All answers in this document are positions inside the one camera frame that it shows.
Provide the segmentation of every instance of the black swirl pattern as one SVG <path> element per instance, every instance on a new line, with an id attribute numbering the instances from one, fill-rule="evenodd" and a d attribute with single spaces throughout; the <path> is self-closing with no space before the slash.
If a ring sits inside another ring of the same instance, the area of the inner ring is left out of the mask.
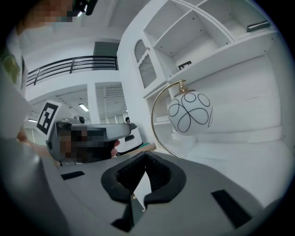
<path id="1" fill-rule="evenodd" d="M 189 98 L 188 98 L 188 94 L 192 94 L 192 95 L 194 96 L 194 99 L 189 99 Z M 180 109 L 181 107 L 186 111 L 186 113 L 185 113 L 185 114 L 179 119 L 178 124 L 177 124 L 177 129 L 176 129 L 176 127 L 174 126 L 173 122 L 170 120 L 170 122 L 172 123 L 173 127 L 175 128 L 175 130 L 179 130 L 179 131 L 182 132 L 182 133 L 186 133 L 186 132 L 189 130 L 189 128 L 190 128 L 190 125 L 191 125 L 192 119 L 193 119 L 195 122 L 197 122 L 198 124 L 206 124 L 208 121 L 210 121 L 210 119 L 211 119 L 211 115 L 212 115 L 212 112 L 213 112 L 213 109 L 212 109 L 212 111 L 211 111 L 210 118 L 209 118 L 209 114 L 208 114 L 207 110 L 204 109 L 204 108 L 195 108 L 195 109 L 192 109 L 192 110 L 188 111 L 188 110 L 185 108 L 184 104 L 183 104 L 183 99 L 184 99 L 186 102 L 194 102 L 194 101 L 197 99 L 197 97 L 196 97 L 195 94 L 188 92 L 188 93 L 184 94 L 184 95 L 181 97 L 181 99 L 180 99 L 180 100 L 181 100 L 181 104 L 179 103 L 179 100 L 178 100 L 178 99 L 173 99 L 173 100 L 171 101 L 171 102 L 173 102 L 173 101 L 175 100 L 175 101 L 177 101 L 177 103 L 172 104 L 172 105 L 169 107 L 168 114 L 169 114 L 170 117 L 174 117 L 174 116 L 176 116 L 176 115 L 178 114 L 179 109 Z M 173 106 L 177 106 L 177 111 L 174 112 L 175 114 L 174 114 L 174 113 L 172 114 L 172 112 L 171 112 L 171 108 L 172 108 Z M 195 111 L 195 110 L 199 110 L 199 109 L 204 110 L 204 111 L 206 112 L 206 114 L 207 114 L 207 121 L 206 121 L 205 123 L 201 123 L 201 122 L 197 121 L 197 120 L 196 120 L 196 119 L 190 114 L 190 112 Z M 188 128 L 187 128 L 186 130 L 180 130 L 180 129 L 179 129 L 179 123 L 180 123 L 181 120 L 182 120 L 184 117 L 186 117 L 186 116 L 189 116 L 189 126 L 188 126 Z"/>
<path id="2" fill-rule="evenodd" d="M 213 121 L 212 113 L 213 113 L 213 107 L 212 107 L 212 110 L 211 110 L 211 114 L 210 114 L 210 118 L 209 118 L 208 127 L 210 127 L 210 126 L 212 125 L 212 121 Z"/>
<path id="3" fill-rule="evenodd" d="M 207 96 L 204 95 L 204 94 L 198 94 L 198 99 L 199 99 L 200 103 L 203 104 L 204 106 L 206 106 L 206 105 L 201 101 L 201 99 L 200 99 L 200 95 L 204 96 L 205 98 L 207 98 Z"/>

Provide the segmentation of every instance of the curved metal arm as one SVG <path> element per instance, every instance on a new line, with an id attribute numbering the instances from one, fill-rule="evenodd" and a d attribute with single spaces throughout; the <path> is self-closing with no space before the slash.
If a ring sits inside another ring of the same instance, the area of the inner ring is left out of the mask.
<path id="1" fill-rule="evenodd" d="M 172 84 L 169 84 L 167 87 L 165 87 L 165 88 L 159 93 L 159 95 L 157 96 L 155 102 L 153 103 L 152 115 L 151 115 L 151 123 L 152 123 L 153 134 L 155 135 L 157 141 L 162 145 L 163 148 L 165 148 L 165 150 L 166 150 L 167 152 L 169 152 L 169 153 L 171 153 L 172 155 L 174 155 L 174 156 L 176 156 L 176 157 L 179 157 L 179 158 L 183 158 L 183 157 L 181 157 L 181 156 L 175 154 L 174 152 L 172 152 L 171 150 L 169 150 L 168 148 L 166 148 L 166 147 L 164 146 L 164 144 L 160 141 L 160 139 L 159 139 L 159 137 L 158 137 L 158 135 L 157 135 L 157 133 L 156 133 L 156 131 L 155 131 L 155 126 L 154 126 L 154 124 L 153 124 L 153 111 L 154 111 L 154 108 L 155 108 L 155 105 L 156 105 L 156 102 L 157 102 L 158 98 L 160 97 L 160 95 L 161 95 L 166 89 L 171 88 L 173 85 L 175 85 L 175 84 L 177 84 L 177 83 L 180 83 L 180 82 L 184 82 L 184 81 L 186 81 L 186 79 L 179 80 L 179 81 L 177 81 L 177 82 L 174 82 L 174 83 L 172 83 Z"/>

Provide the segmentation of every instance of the window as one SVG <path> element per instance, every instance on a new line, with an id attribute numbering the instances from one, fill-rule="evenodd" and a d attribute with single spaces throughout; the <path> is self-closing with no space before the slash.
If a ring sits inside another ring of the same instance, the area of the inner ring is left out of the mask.
<path id="1" fill-rule="evenodd" d="M 109 120 L 109 124 L 116 124 L 116 119 L 114 116 L 109 116 L 107 119 Z"/>
<path id="2" fill-rule="evenodd" d="M 135 50 L 134 50 L 137 63 L 140 61 L 145 51 L 146 51 L 146 46 L 144 45 L 142 40 L 139 40 L 137 44 L 135 45 Z"/>
<path id="3" fill-rule="evenodd" d="M 152 61 L 149 55 L 143 60 L 139 66 L 140 75 L 142 76 L 142 83 L 144 88 L 150 85 L 156 78 L 156 72 L 153 67 Z"/>
<path id="4" fill-rule="evenodd" d="M 123 124 L 124 123 L 123 115 L 117 115 L 116 120 L 117 120 L 117 124 Z"/>
<path id="5" fill-rule="evenodd" d="M 100 118 L 100 123 L 101 124 L 106 124 L 106 118 Z"/>

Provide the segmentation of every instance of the black metal railing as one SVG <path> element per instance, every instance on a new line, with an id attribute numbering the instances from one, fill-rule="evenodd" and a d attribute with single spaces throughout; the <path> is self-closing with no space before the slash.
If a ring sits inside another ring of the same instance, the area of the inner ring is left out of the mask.
<path id="1" fill-rule="evenodd" d="M 71 74 L 85 70 L 118 70 L 117 57 L 84 56 L 73 57 L 44 65 L 29 73 L 27 86 L 35 85 L 38 81 L 57 75 Z"/>

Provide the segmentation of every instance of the decorative lamp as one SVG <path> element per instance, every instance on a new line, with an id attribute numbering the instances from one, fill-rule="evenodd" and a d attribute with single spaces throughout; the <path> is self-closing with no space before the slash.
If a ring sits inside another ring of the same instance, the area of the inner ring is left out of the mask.
<path id="1" fill-rule="evenodd" d="M 153 133 L 157 141 L 169 153 L 179 157 L 171 150 L 169 150 L 158 138 L 155 132 L 153 117 L 154 108 L 158 98 L 161 94 L 170 87 L 178 84 L 179 93 L 174 96 L 168 108 L 168 118 L 173 128 L 181 135 L 195 136 L 204 133 L 212 124 L 213 121 L 213 107 L 209 98 L 205 94 L 198 93 L 194 90 L 188 90 L 184 84 L 184 80 L 177 81 L 165 87 L 155 99 L 151 114 L 151 123 Z"/>

